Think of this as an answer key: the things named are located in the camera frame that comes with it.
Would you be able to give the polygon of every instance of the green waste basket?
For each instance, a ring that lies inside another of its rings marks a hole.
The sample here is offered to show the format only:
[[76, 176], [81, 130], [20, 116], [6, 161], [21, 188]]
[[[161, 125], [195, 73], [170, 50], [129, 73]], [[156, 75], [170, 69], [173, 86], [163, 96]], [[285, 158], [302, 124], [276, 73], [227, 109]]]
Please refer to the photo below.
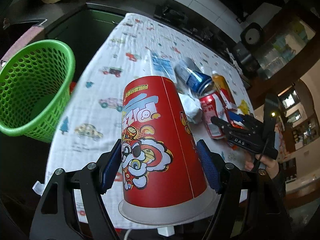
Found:
[[17, 52], [0, 73], [0, 131], [51, 142], [75, 72], [71, 48], [56, 40]]

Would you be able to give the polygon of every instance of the table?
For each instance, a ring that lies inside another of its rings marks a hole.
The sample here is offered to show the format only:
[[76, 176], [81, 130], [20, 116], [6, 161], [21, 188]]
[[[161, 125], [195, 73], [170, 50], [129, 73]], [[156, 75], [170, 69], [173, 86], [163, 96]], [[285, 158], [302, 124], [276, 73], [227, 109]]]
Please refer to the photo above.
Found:
[[[223, 75], [233, 93], [236, 105], [244, 100], [253, 108], [236, 69], [214, 52], [182, 33], [138, 14], [128, 13], [112, 31], [80, 77], [60, 119], [48, 158], [45, 184], [57, 168], [66, 172], [83, 168], [112, 149], [121, 137], [122, 98], [125, 86], [132, 80], [151, 74], [146, 60], [149, 50], [168, 58], [173, 65], [182, 57], [190, 57], [205, 74], [216, 70]], [[244, 152], [232, 150], [224, 140], [209, 137], [202, 123], [191, 124], [195, 141], [204, 139], [211, 151], [226, 162], [244, 169]], [[133, 223], [118, 211], [123, 199], [122, 174], [102, 196], [115, 228], [154, 228]], [[79, 221], [87, 222], [79, 190], [75, 190]], [[214, 214], [219, 196], [212, 206], [191, 221]]]

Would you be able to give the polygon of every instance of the screw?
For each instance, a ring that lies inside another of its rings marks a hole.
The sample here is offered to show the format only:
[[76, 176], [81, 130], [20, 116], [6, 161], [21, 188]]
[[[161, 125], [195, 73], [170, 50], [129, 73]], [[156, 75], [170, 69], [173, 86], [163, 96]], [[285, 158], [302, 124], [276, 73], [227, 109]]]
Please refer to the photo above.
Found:
[[56, 171], [54, 173], [57, 175], [60, 175], [61, 173], [63, 173], [63, 169], [58, 168], [58, 169], [56, 169]]
[[259, 174], [264, 176], [267, 174], [267, 172], [264, 169], [259, 169]]
[[232, 170], [235, 166], [232, 163], [226, 163], [226, 168]]
[[97, 165], [95, 163], [89, 163], [87, 167], [89, 170], [93, 170]]

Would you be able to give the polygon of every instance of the red soda can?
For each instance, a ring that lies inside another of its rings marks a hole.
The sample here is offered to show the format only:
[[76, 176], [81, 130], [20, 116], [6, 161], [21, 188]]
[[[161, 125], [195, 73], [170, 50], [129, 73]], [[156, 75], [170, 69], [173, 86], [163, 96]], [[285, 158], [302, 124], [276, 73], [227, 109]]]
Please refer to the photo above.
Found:
[[211, 117], [217, 116], [220, 119], [230, 122], [227, 115], [226, 106], [218, 91], [211, 91], [201, 97], [200, 99], [202, 108], [202, 121], [209, 135], [213, 139], [221, 139], [225, 137], [222, 129], [211, 122]]
[[214, 194], [174, 83], [162, 76], [132, 81], [122, 116], [120, 213], [140, 224], [170, 225], [204, 211]]

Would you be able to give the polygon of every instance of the crumpled paper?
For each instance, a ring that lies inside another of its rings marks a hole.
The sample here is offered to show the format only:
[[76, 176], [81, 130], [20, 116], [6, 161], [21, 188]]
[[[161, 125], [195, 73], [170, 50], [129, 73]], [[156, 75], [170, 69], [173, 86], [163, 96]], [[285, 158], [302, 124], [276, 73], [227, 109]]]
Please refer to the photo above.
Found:
[[184, 112], [189, 122], [199, 123], [202, 118], [202, 109], [199, 99], [178, 93]]

